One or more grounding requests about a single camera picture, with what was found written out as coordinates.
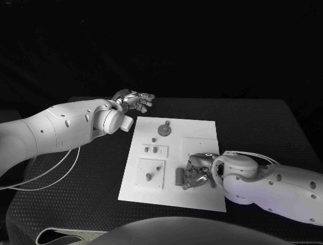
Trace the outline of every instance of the white wire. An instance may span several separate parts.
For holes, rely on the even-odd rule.
[[[72,150],[69,150],[68,151],[68,153],[66,153],[66,155],[65,155],[65,157],[62,158],[62,160],[59,161],[59,163],[43,173],[43,174],[40,174],[39,176],[36,176],[35,178],[32,178],[30,180],[26,180],[26,181],[23,181],[22,183],[19,183],[19,184],[14,184],[14,185],[10,185],[10,186],[0,186],[0,190],[6,190],[6,189],[9,189],[9,188],[11,188],[11,187],[16,187],[16,186],[19,186],[19,185],[23,185],[23,184],[26,184],[26,183],[29,183],[30,181],[33,181],[33,180],[36,180],[37,178],[40,178],[45,174],[47,174],[59,165],[60,165],[60,163],[63,162],[63,160],[65,160],[65,158],[68,157],[68,155],[69,155],[69,153],[71,153],[71,151]]]
[[[275,164],[281,165],[272,158],[269,158],[269,157],[266,157],[266,156],[264,156],[264,155],[261,155],[261,154],[256,154],[256,153],[252,153],[252,152],[239,152],[239,151],[229,151],[229,152],[233,152],[233,153],[239,153],[239,154],[245,154],[245,155],[251,155],[251,156],[259,157],[259,158],[265,159],[266,161],[269,161],[271,164],[275,163]]]
[[[75,163],[76,163],[76,160],[78,160],[79,151],[81,151],[81,147],[78,147],[78,153],[76,153]],[[37,188],[37,189],[20,189],[20,188],[14,188],[14,187],[10,187],[10,189],[13,189],[13,190],[23,190],[23,191],[35,191],[35,190],[42,190],[42,189],[50,187],[50,186],[52,186],[53,184],[56,184],[56,183],[63,179],[63,177],[69,174],[69,172],[71,172],[71,170],[72,170],[72,168],[73,168],[73,166],[75,166],[75,163],[73,163],[72,167],[69,168],[66,174],[60,177],[60,179],[59,179],[56,182],[53,182],[52,184],[49,184],[47,186],[45,186],[45,187],[42,187],[42,188]]]

